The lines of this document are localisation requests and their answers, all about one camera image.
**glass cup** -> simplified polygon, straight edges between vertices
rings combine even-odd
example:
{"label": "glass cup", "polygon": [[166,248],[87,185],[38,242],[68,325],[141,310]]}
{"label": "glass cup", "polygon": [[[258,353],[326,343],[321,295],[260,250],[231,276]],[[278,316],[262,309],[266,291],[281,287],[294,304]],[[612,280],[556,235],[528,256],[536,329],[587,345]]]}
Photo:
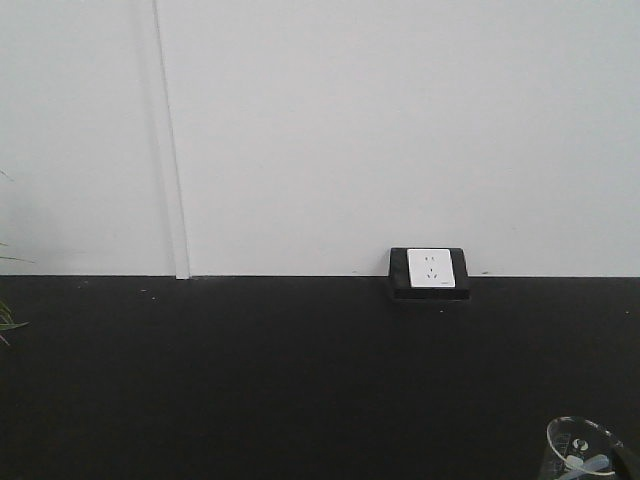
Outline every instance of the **glass cup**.
{"label": "glass cup", "polygon": [[538,480],[617,479],[611,449],[622,442],[597,423],[580,417],[560,417],[547,425]]}

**black outlet box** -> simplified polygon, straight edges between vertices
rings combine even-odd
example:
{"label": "black outlet box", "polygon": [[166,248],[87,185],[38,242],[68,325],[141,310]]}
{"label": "black outlet box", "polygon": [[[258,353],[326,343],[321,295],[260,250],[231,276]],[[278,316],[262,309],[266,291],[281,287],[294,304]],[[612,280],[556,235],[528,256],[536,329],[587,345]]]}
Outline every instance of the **black outlet box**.
{"label": "black outlet box", "polygon": [[[441,247],[412,247],[412,248],[441,248]],[[409,275],[409,248],[392,248],[389,255],[389,284],[391,296],[394,300],[467,300],[469,293],[469,277],[464,252],[461,248],[447,248],[451,253],[454,287],[413,287]]]}

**green plant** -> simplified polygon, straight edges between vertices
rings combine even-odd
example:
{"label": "green plant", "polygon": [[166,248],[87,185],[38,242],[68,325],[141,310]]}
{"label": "green plant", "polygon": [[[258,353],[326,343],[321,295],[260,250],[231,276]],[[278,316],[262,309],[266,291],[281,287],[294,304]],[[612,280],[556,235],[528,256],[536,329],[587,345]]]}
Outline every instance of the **green plant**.
{"label": "green plant", "polygon": [[[6,247],[6,245],[4,243],[0,243],[0,245],[2,245],[3,247]],[[20,258],[2,257],[2,256],[0,256],[0,259],[4,259],[4,260],[22,260]],[[6,303],[4,303],[2,300],[0,300],[0,332],[2,332],[4,330],[13,330],[14,328],[24,327],[28,323],[29,322],[15,323],[13,321],[13,317],[11,316],[11,309],[9,307],[7,307]],[[0,333],[0,340],[2,340],[4,343],[9,345],[9,342],[7,342],[7,339],[4,338],[1,333]]]}

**white outlet cover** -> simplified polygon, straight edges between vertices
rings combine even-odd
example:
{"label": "white outlet cover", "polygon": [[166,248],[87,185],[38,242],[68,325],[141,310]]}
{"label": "white outlet cover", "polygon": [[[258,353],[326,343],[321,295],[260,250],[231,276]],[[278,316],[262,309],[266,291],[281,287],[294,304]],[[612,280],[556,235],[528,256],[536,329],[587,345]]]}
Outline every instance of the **white outlet cover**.
{"label": "white outlet cover", "polygon": [[451,251],[447,248],[409,248],[409,280],[416,288],[455,288]]}

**power socket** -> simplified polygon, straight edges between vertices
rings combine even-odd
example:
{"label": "power socket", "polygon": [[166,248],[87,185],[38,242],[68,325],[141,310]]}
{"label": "power socket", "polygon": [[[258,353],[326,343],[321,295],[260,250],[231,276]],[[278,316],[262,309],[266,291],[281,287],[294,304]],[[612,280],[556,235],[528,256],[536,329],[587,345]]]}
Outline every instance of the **power socket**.
{"label": "power socket", "polygon": [[470,296],[460,248],[392,248],[389,284],[394,300],[463,300]]}
{"label": "power socket", "polygon": [[455,288],[456,277],[448,248],[409,248],[407,260],[412,287]]}

